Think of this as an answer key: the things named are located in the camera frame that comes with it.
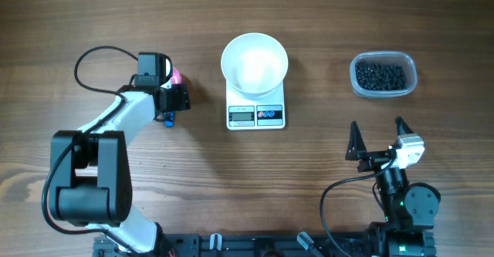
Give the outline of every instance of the white bowl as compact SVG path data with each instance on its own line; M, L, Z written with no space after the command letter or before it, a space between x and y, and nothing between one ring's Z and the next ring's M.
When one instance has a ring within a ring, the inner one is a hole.
M222 54L222 72L226 81L243 96L263 96L285 78L288 56L271 36L247 33L233 39Z

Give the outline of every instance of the digital scale display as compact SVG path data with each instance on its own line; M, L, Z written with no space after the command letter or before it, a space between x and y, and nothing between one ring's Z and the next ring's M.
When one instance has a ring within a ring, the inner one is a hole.
M252 113L232 113L232 121L253 121Z

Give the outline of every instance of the pink object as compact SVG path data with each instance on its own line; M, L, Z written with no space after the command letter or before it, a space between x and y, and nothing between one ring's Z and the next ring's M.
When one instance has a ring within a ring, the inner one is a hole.
M180 72L178 72L175 67L173 67L173 76L171 77L171 84L180 84L182 83L182 77L180 76Z

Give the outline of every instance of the wood grain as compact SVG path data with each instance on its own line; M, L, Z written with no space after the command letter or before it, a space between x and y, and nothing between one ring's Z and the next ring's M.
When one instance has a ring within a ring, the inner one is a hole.
M73 80L80 54L101 45L167 53L191 81L192 110L173 129L151 124L128 148L134 204L166 232L322 233L323 189L357 175L343 160L350 122L380 150L401 115L427 147L409 180L443 195L439 255L492 255L493 29L494 0L0 0L0 255L90 255L92 236L54 232L39 202L51 136L113 100ZM226 130L219 60L245 32L269 34L289 54L285 130ZM410 54L417 89L392 100L353 95L350 61L373 50ZM102 51L80 77L116 90L136 69ZM372 184L328 194L332 229L384 219Z

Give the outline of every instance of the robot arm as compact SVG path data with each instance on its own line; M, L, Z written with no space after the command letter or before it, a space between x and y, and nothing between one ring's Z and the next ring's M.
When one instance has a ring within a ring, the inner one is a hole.
M398 136L388 150L367 152L357 123L350 128L349 161L359 161L359 172L373 171L386 222L372 222L367 230L371 255L435 256L434 218L441 194L425 183L409 184L405 168L416 164L425 142L401 117L395 120Z
M132 184L126 147L158 115L190 109L185 84L170 82L170 59L159 53L140 53L134 86L119 91L126 102L103 126L76 144L58 166L49 186L49 211L54 219L75 226L104 229L126 247L145 253L157 249L161 228L147 220L132 202ZM78 130L61 130L52 139L54 160L82 132L121 103L115 101L92 122ZM76 169L97 166L97 177L78 176Z

